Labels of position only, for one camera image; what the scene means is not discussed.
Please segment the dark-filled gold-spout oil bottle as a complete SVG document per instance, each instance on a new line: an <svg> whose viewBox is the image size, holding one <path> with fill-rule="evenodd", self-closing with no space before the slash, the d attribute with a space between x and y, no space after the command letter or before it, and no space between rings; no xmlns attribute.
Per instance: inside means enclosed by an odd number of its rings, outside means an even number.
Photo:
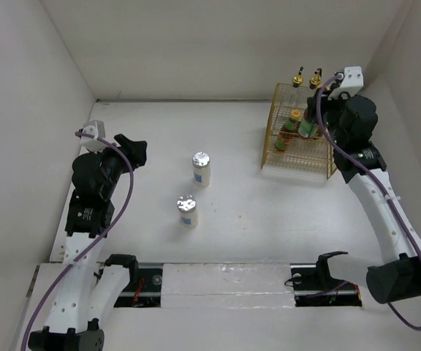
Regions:
<svg viewBox="0 0 421 351"><path fill-rule="evenodd" d="M311 90L315 90L320 87L321 82L322 82L322 68L318 68L314 72L314 75L310 78L308 82L308 87Z"/></svg>

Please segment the clear oil bottle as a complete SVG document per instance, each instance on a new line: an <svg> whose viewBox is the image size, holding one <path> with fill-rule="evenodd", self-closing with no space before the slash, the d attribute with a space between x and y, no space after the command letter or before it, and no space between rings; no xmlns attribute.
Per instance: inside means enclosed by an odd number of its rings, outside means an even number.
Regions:
<svg viewBox="0 0 421 351"><path fill-rule="evenodd" d="M303 70L301 66L296 75L292 77L292 85L288 94L287 104L289 107L296 108L299 106L300 86L303 84Z"/></svg>

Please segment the yellow-cap sauce bottle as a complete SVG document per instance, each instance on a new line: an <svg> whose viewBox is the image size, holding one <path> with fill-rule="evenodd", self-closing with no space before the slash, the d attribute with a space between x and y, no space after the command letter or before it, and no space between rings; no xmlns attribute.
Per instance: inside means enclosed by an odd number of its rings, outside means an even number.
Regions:
<svg viewBox="0 0 421 351"><path fill-rule="evenodd" d="M288 119L284 122L278 137L274 143L277 151L285 152L288 149L290 140L297 129L297 124L302 116L299 110L291 110Z"/></svg>
<svg viewBox="0 0 421 351"><path fill-rule="evenodd" d="M309 137L313 136L317 130L318 130L317 124L310 124L308 121L306 121L306 109L305 109L303 113L303 117L300 120L299 128L298 128L299 136L305 139L309 139Z"/></svg>

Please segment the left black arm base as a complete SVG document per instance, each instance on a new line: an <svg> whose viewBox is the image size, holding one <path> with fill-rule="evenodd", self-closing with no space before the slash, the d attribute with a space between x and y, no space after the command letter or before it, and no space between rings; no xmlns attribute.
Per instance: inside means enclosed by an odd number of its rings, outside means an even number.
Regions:
<svg viewBox="0 0 421 351"><path fill-rule="evenodd" d="M94 272L96 282L104 276L105 267L120 265L128 271L128 285L123 288L114 307L156 308L161 306L163 264L138 263L130 254L112 254Z"/></svg>

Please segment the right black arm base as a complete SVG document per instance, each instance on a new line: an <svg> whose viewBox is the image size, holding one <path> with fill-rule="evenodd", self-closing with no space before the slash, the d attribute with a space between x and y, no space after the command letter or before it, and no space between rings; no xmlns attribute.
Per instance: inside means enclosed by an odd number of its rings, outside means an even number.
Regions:
<svg viewBox="0 0 421 351"><path fill-rule="evenodd" d="M328 260L347 254L335 251L321 254L315 263L293 263L291 276L284 282L294 293L296 307L362 307L359 287L330 275Z"/></svg>

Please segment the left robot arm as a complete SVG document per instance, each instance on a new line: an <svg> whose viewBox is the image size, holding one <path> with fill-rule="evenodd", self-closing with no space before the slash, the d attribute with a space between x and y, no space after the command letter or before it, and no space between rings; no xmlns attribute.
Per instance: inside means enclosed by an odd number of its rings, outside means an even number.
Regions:
<svg viewBox="0 0 421 351"><path fill-rule="evenodd" d="M69 201L63 270L42 296L27 323L22 350L102 350L106 319L123 290L139 283L137 258L113 254L99 268L98 258L108 233L123 216L133 188L119 211L111 197L123 174L145 165L147 142L122 134L114 143L76 132L89 149L72 163L74 190Z"/></svg>

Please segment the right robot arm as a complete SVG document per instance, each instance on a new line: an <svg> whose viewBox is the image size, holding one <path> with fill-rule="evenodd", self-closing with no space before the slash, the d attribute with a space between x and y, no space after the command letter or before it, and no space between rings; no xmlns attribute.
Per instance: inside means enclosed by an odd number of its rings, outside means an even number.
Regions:
<svg viewBox="0 0 421 351"><path fill-rule="evenodd" d="M380 304L421 296L421 238L413 230L392 189L382 154L372 143L378 122L376 105L348 86L343 75L329 79L308 98L306 120L319 126L333 147L335 166L355 194L379 244L381 259L331 253L314 270L316 283L361 284Z"/></svg>

